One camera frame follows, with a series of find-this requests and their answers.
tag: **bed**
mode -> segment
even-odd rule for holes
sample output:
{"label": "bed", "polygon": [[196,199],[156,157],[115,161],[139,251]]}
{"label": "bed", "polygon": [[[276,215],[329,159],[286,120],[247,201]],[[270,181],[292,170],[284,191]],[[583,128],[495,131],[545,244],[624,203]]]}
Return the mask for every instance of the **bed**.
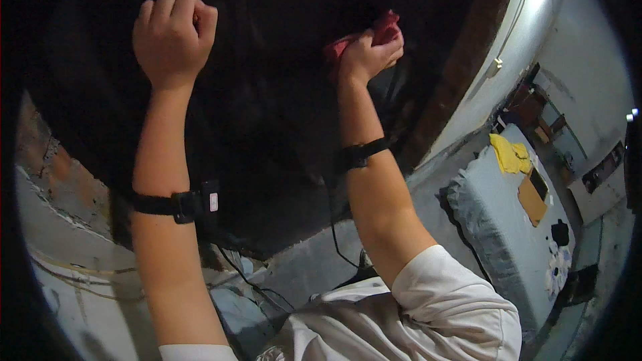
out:
{"label": "bed", "polygon": [[[538,227],[533,227],[518,200],[525,174],[502,174],[490,145],[459,171],[447,189],[447,200],[495,290],[518,308],[522,337],[528,343],[546,322],[557,296],[546,291],[551,226],[559,219],[569,222],[550,177],[519,128],[509,124],[501,135],[526,146],[533,166],[548,185],[544,200],[548,209]],[[570,225],[568,235],[570,259],[575,246]]]}

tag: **yellow cloth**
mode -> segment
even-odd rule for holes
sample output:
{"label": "yellow cloth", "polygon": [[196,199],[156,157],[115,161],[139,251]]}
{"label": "yellow cloth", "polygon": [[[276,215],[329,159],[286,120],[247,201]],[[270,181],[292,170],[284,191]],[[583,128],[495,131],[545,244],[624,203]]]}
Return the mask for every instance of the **yellow cloth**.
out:
{"label": "yellow cloth", "polygon": [[502,173],[530,172],[532,167],[526,146],[520,143],[510,143],[499,134],[490,134],[491,145],[497,155],[497,163]]}

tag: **white label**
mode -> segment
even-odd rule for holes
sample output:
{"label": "white label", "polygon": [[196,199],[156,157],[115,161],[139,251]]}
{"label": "white label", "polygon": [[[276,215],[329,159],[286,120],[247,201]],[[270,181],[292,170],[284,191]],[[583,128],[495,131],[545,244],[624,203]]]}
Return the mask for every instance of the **white label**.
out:
{"label": "white label", "polygon": [[209,211],[216,212],[218,211],[218,193],[213,192],[209,195]]}

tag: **person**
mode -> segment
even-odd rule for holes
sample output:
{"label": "person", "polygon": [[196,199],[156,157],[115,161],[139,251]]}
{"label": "person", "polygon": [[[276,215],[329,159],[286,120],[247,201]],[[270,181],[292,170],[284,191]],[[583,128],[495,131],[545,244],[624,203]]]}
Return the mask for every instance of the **person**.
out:
{"label": "person", "polygon": [[[186,109],[217,17],[201,0],[140,7],[133,49],[152,93],[133,172],[139,194],[190,189]],[[384,136],[366,84],[402,55],[401,36],[372,46],[371,30],[344,52],[337,93],[344,146]],[[257,359],[517,360],[517,309],[430,236],[392,153],[372,155],[346,179],[359,237],[380,277],[318,296],[288,317]],[[235,360],[205,288],[194,223],[133,212],[132,237],[163,359]]]}

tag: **white sleeve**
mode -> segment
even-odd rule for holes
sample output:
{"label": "white sleeve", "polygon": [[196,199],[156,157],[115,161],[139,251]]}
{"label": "white sleeve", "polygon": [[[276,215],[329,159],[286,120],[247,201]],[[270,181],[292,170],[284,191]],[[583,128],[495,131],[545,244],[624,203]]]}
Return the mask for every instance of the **white sleeve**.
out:
{"label": "white sleeve", "polygon": [[459,356],[518,359],[521,327],[515,306],[441,245],[414,257],[395,279],[392,294],[404,314],[427,326],[436,342],[461,351]]}
{"label": "white sleeve", "polygon": [[238,361],[232,348],[221,344],[165,344],[158,349],[163,361]]}

